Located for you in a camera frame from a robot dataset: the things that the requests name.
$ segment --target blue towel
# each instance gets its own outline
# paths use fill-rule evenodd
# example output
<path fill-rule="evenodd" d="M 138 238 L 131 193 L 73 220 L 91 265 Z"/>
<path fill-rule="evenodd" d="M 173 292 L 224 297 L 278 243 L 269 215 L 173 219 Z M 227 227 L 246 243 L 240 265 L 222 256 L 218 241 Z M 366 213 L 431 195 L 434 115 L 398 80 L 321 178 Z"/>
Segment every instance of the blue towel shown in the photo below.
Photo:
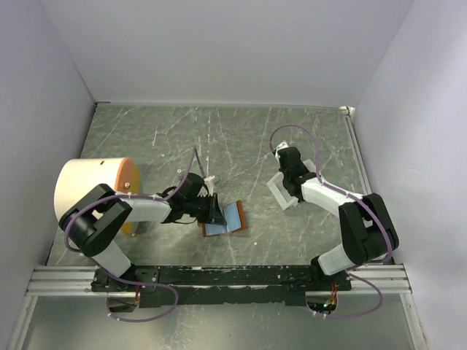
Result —
<path fill-rule="evenodd" d="M 236 202 L 220 208 L 220 211 L 225 217 L 227 225 L 206 224 L 206 236 L 222 235 L 223 233 L 232 232 L 242 227 L 239 208 L 236 206 Z"/>

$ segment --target gray marble floor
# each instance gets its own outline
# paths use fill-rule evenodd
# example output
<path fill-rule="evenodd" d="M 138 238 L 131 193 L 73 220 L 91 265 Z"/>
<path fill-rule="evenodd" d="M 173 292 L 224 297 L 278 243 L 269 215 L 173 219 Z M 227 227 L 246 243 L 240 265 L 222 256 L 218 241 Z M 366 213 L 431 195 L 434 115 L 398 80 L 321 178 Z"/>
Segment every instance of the gray marble floor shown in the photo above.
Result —
<path fill-rule="evenodd" d="M 136 237 L 116 242 L 136 264 L 262 265 L 304 264 L 340 242 L 339 221 L 311 204 L 282 211 L 266 183 L 279 167 L 269 152 L 278 126 L 299 123 L 320 143 L 322 173 L 338 186 L 361 192 L 362 184 L 344 119 L 332 108 L 228 108 L 114 106 L 99 104 L 83 158 L 130 157 L 142 172 L 146 193 L 178 183 L 193 145 L 209 175 L 217 175 L 221 204 L 241 199 L 249 228 L 231 236 L 204 238 L 196 225 L 143 223 Z M 293 128 L 274 139 L 286 140 L 314 159 L 308 136 Z M 55 237 L 49 265 L 88 265 L 65 250 L 63 232 Z"/>

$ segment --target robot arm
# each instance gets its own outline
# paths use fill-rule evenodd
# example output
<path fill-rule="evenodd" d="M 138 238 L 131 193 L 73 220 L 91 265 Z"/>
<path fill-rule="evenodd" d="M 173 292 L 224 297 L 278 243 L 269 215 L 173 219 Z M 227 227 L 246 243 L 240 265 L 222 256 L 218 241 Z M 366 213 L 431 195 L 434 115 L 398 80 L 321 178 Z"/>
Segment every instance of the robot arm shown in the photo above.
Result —
<path fill-rule="evenodd" d="M 387 254 L 381 231 L 349 194 L 361 199 L 375 213 L 390 238 L 392 248 L 398 247 L 398 236 L 381 196 L 376 193 L 361 195 L 347 192 L 333 185 L 346 193 L 344 195 L 324 186 L 317 178 L 313 162 L 302 162 L 298 149 L 289 147 L 286 142 L 277 147 L 274 155 L 279 161 L 280 169 L 268 186 L 282 209 L 308 202 L 339 218 L 342 243 L 312 260 L 312 264 L 318 266 L 325 275 L 334 275 Z"/>
<path fill-rule="evenodd" d="M 202 188 L 205 188 L 204 180 L 189 173 L 183 185 L 167 201 L 149 201 L 132 198 L 131 195 L 128 198 L 112 199 L 96 207 L 95 210 L 102 214 L 101 217 L 97 218 L 93 211 L 79 217 L 71 227 L 69 237 L 86 257 L 94 259 L 113 275 L 132 280 L 134 266 L 114 242 L 122 224 L 140 221 L 171 223 L 188 214 L 200 223 L 225 225 L 217 194 L 199 195 Z M 171 190 L 173 188 L 158 195 L 166 197 Z M 60 228 L 65 230 L 78 211 L 114 194 L 115 191 L 107 184 L 95 186 L 60 218 Z"/>

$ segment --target black mounting rail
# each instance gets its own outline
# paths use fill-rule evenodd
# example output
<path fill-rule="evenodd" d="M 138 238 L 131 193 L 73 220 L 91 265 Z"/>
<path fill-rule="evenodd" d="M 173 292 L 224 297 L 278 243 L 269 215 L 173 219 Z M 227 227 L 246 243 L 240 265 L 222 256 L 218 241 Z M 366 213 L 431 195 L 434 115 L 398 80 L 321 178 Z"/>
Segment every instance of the black mounting rail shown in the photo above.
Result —
<path fill-rule="evenodd" d="M 335 282 L 339 290 L 350 290 L 342 271 L 324 276 L 310 265 L 240 266 L 134 266 L 134 280 L 172 285 L 179 294 L 179 305 L 223 303 L 284 303 L 305 306 L 306 292 L 330 292 Z M 121 284 L 97 270 L 93 292 L 135 292 L 136 286 Z M 174 295 L 159 287 L 140 289 L 139 307 L 171 305 Z"/>

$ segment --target white wall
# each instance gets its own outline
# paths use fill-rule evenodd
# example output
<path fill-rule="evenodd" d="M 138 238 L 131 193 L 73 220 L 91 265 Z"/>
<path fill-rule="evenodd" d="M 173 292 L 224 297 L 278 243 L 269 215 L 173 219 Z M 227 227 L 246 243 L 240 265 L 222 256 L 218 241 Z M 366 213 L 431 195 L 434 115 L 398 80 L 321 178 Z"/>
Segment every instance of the white wall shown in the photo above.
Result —
<path fill-rule="evenodd" d="M 38 0 L 0 11 L 0 349 L 57 223 L 53 190 L 79 155 L 93 102 Z"/>
<path fill-rule="evenodd" d="M 97 101 L 354 106 L 413 0 L 42 0 Z"/>
<path fill-rule="evenodd" d="M 432 349 L 467 342 L 467 2 L 416 0 L 358 104 Z"/>

